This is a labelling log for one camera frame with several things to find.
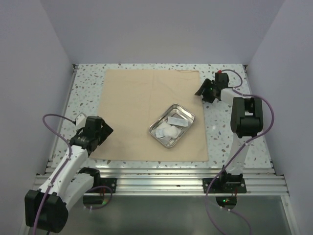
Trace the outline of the long white paper packet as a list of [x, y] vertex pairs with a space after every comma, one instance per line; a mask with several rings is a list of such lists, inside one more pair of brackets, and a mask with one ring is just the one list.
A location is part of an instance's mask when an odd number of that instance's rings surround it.
[[168, 117], [167, 123], [170, 125], [176, 125], [181, 127], [187, 127], [189, 125], [188, 120], [183, 118], [177, 118], [177, 117]]

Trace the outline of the beige cloth mat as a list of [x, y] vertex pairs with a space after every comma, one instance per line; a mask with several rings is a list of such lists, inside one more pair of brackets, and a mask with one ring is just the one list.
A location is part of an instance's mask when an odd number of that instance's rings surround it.
[[[206, 162], [209, 159], [203, 103], [196, 70], [107, 70], [98, 115], [113, 133], [91, 154], [97, 160]], [[195, 122], [171, 148], [149, 127], [172, 105], [193, 113]]]

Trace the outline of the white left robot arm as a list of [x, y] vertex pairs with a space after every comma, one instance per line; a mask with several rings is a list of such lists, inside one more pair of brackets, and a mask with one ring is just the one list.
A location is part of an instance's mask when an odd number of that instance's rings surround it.
[[59, 233], [70, 210], [85, 193], [115, 193], [115, 178], [105, 182], [99, 170], [82, 166], [113, 129], [99, 116], [81, 115], [69, 122], [77, 128], [70, 140], [56, 133], [67, 145], [65, 155], [48, 179], [37, 190], [29, 190], [24, 198], [25, 223], [33, 234], [38, 229]]

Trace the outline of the white printed paper packet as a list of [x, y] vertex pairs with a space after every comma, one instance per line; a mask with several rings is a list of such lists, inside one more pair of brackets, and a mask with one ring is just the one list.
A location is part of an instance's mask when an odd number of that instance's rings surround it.
[[166, 137], [166, 135], [164, 134], [164, 130], [165, 129], [156, 129], [155, 131], [156, 137], [160, 139]]

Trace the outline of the stainless steel tray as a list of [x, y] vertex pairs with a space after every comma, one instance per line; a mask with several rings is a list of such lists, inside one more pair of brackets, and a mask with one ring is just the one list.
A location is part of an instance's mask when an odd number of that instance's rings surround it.
[[[176, 117], [176, 118], [183, 118], [188, 120], [189, 125], [187, 127], [181, 127], [176, 125], [170, 125], [167, 123], [168, 117]], [[196, 120], [196, 116], [185, 109], [183, 106], [174, 103], [166, 111], [149, 127], [150, 135], [155, 138], [159, 143], [161, 143], [166, 148], [172, 148], [181, 138], [182, 136], [188, 131], [188, 129], [193, 125]], [[164, 129], [169, 126], [175, 126], [180, 129], [180, 134], [176, 139], [173, 138], [157, 138], [155, 135], [156, 129]]]

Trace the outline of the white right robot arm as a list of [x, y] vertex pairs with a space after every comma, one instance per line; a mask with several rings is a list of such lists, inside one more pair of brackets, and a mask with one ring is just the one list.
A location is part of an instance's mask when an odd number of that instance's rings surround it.
[[229, 192], [235, 184], [243, 178], [243, 168], [248, 153], [248, 141], [254, 139], [262, 132], [263, 105], [262, 99], [240, 94], [235, 88], [229, 86], [228, 74], [222, 71], [215, 73], [214, 80], [205, 79], [196, 96], [201, 96], [205, 102], [222, 101], [232, 107], [230, 128], [233, 133], [233, 142], [226, 164], [222, 167], [214, 183], [223, 192]]

